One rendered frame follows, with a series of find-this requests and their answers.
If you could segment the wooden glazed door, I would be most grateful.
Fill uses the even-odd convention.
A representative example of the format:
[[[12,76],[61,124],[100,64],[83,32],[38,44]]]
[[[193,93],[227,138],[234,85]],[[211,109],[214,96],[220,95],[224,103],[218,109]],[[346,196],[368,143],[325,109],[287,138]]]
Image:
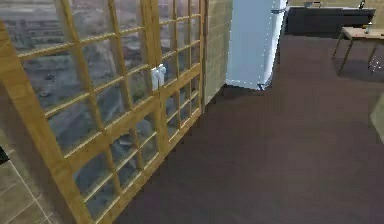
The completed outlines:
[[[150,69],[163,64],[164,85],[155,90],[161,131],[174,147],[202,111],[204,0],[143,0]]]
[[[0,129],[67,224],[113,224],[162,154],[154,0],[0,0]]]

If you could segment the white fridge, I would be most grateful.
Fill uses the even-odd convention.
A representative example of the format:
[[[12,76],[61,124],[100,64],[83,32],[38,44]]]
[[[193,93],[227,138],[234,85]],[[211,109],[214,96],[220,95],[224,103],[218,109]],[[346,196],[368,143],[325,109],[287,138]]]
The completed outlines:
[[[288,0],[234,0],[226,84],[253,90],[266,89],[284,24]]]

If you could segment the dark kitchen counter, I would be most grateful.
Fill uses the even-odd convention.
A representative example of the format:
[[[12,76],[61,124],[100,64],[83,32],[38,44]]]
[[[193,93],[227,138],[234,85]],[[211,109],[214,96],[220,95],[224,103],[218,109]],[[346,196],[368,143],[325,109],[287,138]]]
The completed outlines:
[[[361,27],[372,21],[375,8],[292,6],[287,11],[285,33],[297,36],[335,37],[343,27]]]

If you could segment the wooden table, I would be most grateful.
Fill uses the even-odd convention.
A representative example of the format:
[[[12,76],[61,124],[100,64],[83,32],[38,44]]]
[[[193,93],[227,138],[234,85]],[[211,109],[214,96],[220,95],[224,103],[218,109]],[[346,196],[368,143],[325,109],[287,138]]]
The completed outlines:
[[[346,49],[344,58],[342,60],[342,63],[337,70],[337,75],[341,74],[347,62],[351,49],[356,41],[372,42],[374,44],[374,47],[367,61],[368,67],[371,67],[371,62],[377,51],[378,46],[384,44],[384,28],[372,28],[369,34],[366,34],[365,31],[366,31],[366,27],[365,28],[343,27],[341,29],[335,49],[333,51],[332,59],[336,57],[336,53],[338,51],[338,48],[342,39],[348,39],[349,43],[348,43],[348,47]]]

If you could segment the pale green furniture corner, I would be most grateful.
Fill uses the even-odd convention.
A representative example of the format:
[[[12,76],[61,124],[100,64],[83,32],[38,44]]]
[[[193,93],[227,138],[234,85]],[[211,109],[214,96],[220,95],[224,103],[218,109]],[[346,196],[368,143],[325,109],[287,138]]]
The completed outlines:
[[[373,111],[370,114],[370,119],[381,143],[384,144],[384,93],[380,95],[375,104]]]

